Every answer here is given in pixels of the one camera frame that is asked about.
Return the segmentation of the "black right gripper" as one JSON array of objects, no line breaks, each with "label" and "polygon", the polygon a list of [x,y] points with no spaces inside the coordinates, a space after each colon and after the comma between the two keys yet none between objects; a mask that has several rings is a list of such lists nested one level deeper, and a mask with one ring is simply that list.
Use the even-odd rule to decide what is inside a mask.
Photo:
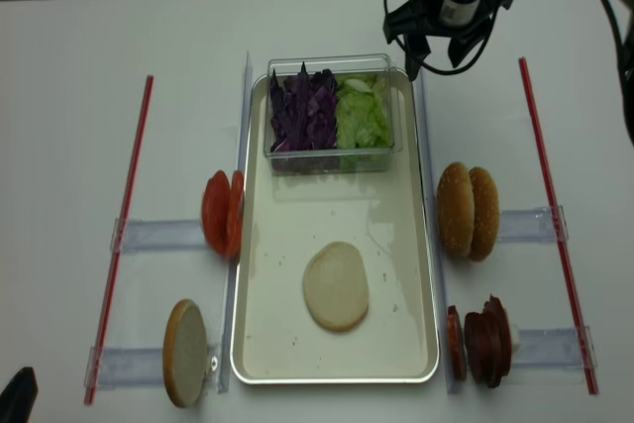
[{"label": "black right gripper", "polygon": [[393,11],[384,11],[383,33],[396,42],[407,66],[424,66],[431,53],[428,39],[449,41],[447,55],[460,66],[473,49],[483,51],[492,33],[497,12],[513,0],[408,0]]}]

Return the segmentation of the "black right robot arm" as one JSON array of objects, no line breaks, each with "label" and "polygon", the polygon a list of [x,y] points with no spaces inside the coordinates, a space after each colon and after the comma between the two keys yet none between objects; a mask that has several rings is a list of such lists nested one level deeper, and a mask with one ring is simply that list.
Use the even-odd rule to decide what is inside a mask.
[{"label": "black right robot arm", "polygon": [[[454,76],[471,69],[484,52],[497,14],[514,0],[408,0],[385,9],[382,30],[405,55],[405,71]],[[633,0],[620,0],[627,7]],[[611,0],[599,0],[613,38],[625,129],[633,131],[633,30],[621,30]]]}]

